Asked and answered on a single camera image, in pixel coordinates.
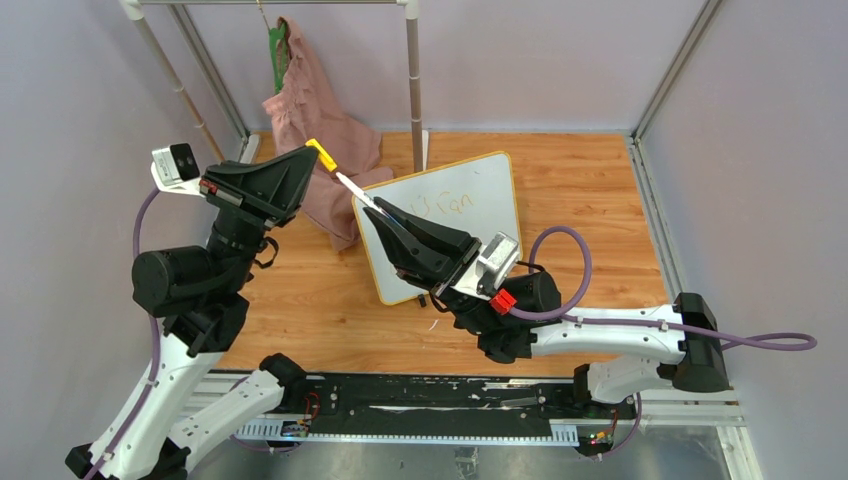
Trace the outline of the yellow framed whiteboard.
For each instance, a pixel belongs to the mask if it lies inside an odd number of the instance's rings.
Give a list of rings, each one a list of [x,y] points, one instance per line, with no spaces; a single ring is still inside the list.
[[[364,192],[412,215],[466,231],[484,243],[498,232],[521,240],[511,159],[502,151],[368,186]],[[355,198],[353,206],[380,302],[393,306],[416,299],[423,291],[396,276],[365,216],[365,205]]]

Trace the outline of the yellow marker cap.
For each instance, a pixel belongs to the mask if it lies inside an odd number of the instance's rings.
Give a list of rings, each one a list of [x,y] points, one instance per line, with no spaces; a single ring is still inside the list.
[[[317,139],[309,139],[305,142],[305,145],[314,148],[317,151],[318,160],[328,172],[334,173],[338,170],[338,165],[334,158],[326,151]]]

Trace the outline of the white marker pen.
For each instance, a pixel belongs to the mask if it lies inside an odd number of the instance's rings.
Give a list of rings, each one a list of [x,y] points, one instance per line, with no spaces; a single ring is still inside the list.
[[[370,219],[372,221],[378,219],[396,226],[400,225],[395,215],[388,210],[387,201],[382,198],[370,196],[363,188],[358,186],[351,178],[340,171],[336,171],[334,175],[340,183],[351,192],[353,197],[364,205],[363,211],[366,214],[371,214]]]

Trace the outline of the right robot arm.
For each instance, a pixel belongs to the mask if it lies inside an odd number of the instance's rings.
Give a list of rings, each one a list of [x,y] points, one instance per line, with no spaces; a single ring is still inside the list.
[[[702,296],[636,309],[582,308],[563,301],[542,266],[521,265],[518,242],[472,234],[417,217],[383,198],[364,213],[404,282],[425,290],[454,326],[500,364],[568,352],[599,352],[605,362],[577,367],[571,403],[584,417],[651,389],[718,393],[729,389],[716,321]]]

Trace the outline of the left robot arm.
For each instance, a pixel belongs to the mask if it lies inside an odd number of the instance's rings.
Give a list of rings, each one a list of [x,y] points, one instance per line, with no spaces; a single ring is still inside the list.
[[[307,403],[306,372],[276,353],[220,399],[183,415],[245,324],[249,303],[241,291],[259,255],[277,248],[269,232],[296,216],[324,157],[315,141],[264,163],[226,161],[206,169],[187,144],[153,152],[157,189],[200,197],[217,216],[205,245],[135,256],[133,298],[153,323],[151,359],[109,428],[70,450],[66,465],[76,477],[183,479],[247,422]]]

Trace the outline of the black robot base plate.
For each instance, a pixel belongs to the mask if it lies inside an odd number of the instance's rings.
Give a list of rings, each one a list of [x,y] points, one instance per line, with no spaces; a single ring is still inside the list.
[[[283,443],[570,447],[605,454],[637,419],[633,397],[577,398],[568,378],[313,373],[298,395],[237,423],[234,438]]]

